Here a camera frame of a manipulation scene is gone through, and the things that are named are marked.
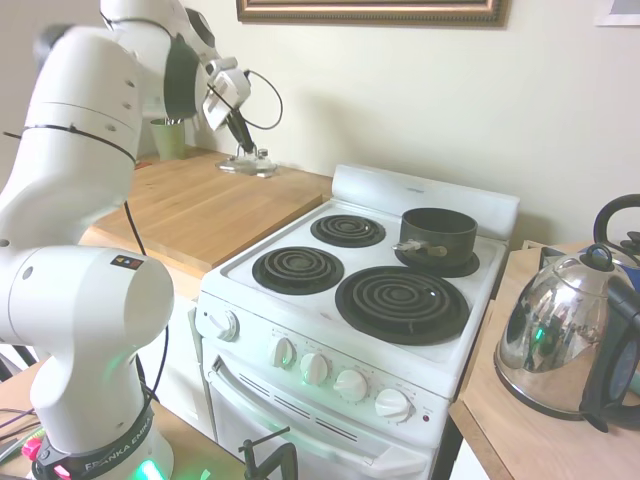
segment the oven door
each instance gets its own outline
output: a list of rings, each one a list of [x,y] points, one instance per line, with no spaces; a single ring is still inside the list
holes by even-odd
[[[208,375],[218,443],[239,458],[243,459],[237,452],[244,440],[257,440],[288,426],[289,433],[255,448],[258,464],[278,446],[292,442],[303,480],[428,479],[433,452],[413,451],[362,426],[346,426],[344,417],[324,414],[320,418],[316,407],[302,405],[264,382],[259,384],[255,377],[240,374],[239,378],[221,357]],[[277,408],[274,400],[291,413]],[[282,477],[278,470],[269,478]]]

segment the control knob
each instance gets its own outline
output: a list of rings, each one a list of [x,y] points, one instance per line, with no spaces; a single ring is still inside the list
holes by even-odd
[[[224,312],[224,315],[213,316],[209,314],[209,322],[216,338],[223,342],[232,341],[238,332],[238,317],[231,310]]]
[[[367,394],[367,381],[354,370],[344,370],[338,375],[333,389],[349,402],[359,402]]]
[[[267,358],[269,364],[277,368],[287,368],[291,365],[295,350],[286,338],[274,338],[269,344]]]
[[[376,413],[379,417],[400,423],[409,418],[411,402],[399,391],[387,388],[376,398]]]
[[[327,361],[319,353],[308,353],[302,357],[300,371],[307,385],[320,385],[329,375]]]

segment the green light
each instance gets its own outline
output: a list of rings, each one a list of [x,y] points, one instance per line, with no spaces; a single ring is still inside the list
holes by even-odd
[[[135,480],[164,480],[153,460],[145,460],[135,473]]]

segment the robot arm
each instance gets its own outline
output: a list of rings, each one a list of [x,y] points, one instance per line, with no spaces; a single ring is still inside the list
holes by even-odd
[[[118,442],[142,418],[133,355],[169,320],[171,277],[155,259],[77,243],[126,200],[144,116],[188,118],[204,106],[218,127],[229,108],[207,84],[232,106],[249,87],[179,2],[101,8],[110,29],[59,28],[39,49],[43,66],[0,194],[0,343],[51,353],[31,401],[54,457],[75,462],[73,478],[133,478],[132,466],[149,458],[167,478],[170,448],[151,420],[133,432],[136,448]]]
[[[183,8],[177,0],[103,0],[100,8],[107,26],[120,34],[119,43],[135,52],[142,66],[145,116],[188,118],[202,106],[207,123],[216,130],[231,115],[230,130],[245,151],[253,150],[238,115],[251,85],[235,58],[218,54],[215,37],[201,13]],[[140,19],[144,19],[146,33]],[[185,88],[185,83],[193,88]]]

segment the black pot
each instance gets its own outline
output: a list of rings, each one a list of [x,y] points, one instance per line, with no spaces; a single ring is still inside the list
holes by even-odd
[[[394,250],[419,254],[425,265],[456,267],[473,256],[478,222],[442,208],[415,208],[402,215],[400,243]]]

